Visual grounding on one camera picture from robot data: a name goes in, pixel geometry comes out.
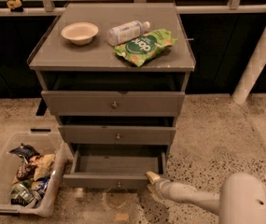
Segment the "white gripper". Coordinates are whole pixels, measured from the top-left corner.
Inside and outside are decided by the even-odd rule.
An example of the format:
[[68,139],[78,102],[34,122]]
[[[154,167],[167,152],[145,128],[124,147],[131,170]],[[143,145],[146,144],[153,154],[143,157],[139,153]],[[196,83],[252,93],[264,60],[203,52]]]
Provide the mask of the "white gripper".
[[192,203],[197,190],[193,186],[161,178],[154,172],[146,172],[146,176],[152,185],[147,185],[152,194],[156,194],[163,200],[175,203]]

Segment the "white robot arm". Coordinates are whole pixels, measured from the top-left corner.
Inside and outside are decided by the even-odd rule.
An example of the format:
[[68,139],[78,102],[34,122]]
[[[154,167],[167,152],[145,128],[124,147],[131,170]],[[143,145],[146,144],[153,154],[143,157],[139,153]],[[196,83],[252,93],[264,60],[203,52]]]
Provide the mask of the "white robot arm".
[[149,189],[159,198],[193,204],[218,216],[219,224],[266,224],[266,185],[252,175],[236,173],[223,183],[220,193],[146,172]]

